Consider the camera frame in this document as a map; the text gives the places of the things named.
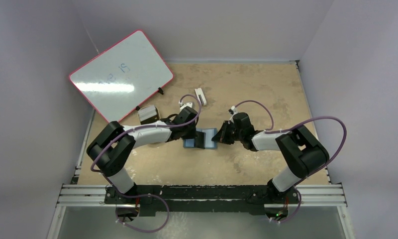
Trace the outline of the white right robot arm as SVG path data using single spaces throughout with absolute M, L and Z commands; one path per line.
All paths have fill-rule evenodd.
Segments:
M 247 113 L 236 113 L 225 120 L 212 141 L 223 144 L 241 142 L 250 151 L 280 151 L 287 167 L 267 183 L 268 198 L 275 203 L 287 196 L 287 191 L 329 160 L 324 146 L 305 125 L 287 132 L 266 133 L 256 130 Z

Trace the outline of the blue card holder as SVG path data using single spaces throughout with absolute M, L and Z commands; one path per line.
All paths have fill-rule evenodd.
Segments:
M 212 141 L 216 134 L 216 128 L 197 128 L 195 138 L 183 140 L 183 148 L 217 149 L 217 143 Z

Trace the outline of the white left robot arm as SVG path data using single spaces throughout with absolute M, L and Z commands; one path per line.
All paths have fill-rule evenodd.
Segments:
M 133 149 L 181 138 L 194 138 L 199 112 L 187 106 L 174 116 L 154 123 L 124 127 L 109 122 L 87 147 L 86 153 L 98 171 L 117 189 L 117 197 L 125 204 L 136 199 L 137 185 L 124 169 Z

